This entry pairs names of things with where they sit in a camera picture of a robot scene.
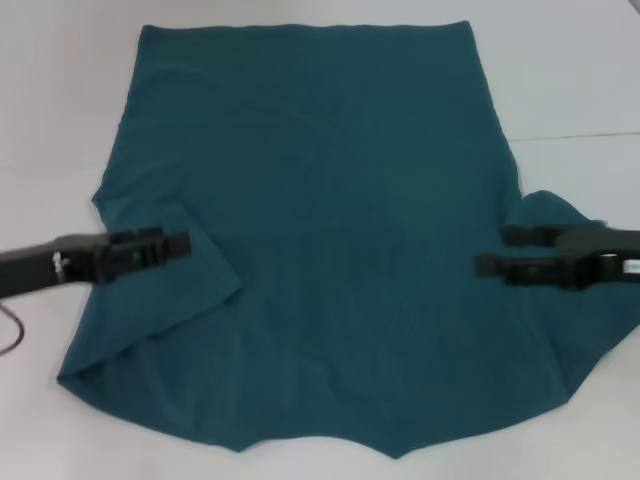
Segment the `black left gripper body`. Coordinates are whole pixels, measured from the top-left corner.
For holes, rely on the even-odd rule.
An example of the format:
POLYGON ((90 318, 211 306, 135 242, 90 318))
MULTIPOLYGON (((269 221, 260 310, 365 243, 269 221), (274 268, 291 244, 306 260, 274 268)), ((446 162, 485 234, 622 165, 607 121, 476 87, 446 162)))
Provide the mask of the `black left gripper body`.
POLYGON ((1 253, 1 298, 71 283, 98 283, 109 235, 75 234, 1 253))

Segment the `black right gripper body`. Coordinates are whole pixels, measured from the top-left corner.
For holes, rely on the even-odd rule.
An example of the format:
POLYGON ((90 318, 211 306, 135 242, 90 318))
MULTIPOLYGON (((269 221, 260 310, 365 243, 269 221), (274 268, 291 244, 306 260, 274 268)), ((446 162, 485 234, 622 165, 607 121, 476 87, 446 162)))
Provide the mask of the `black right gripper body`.
POLYGON ((584 290, 597 284, 639 283, 639 232, 596 224, 568 227, 555 240, 560 285, 584 290))

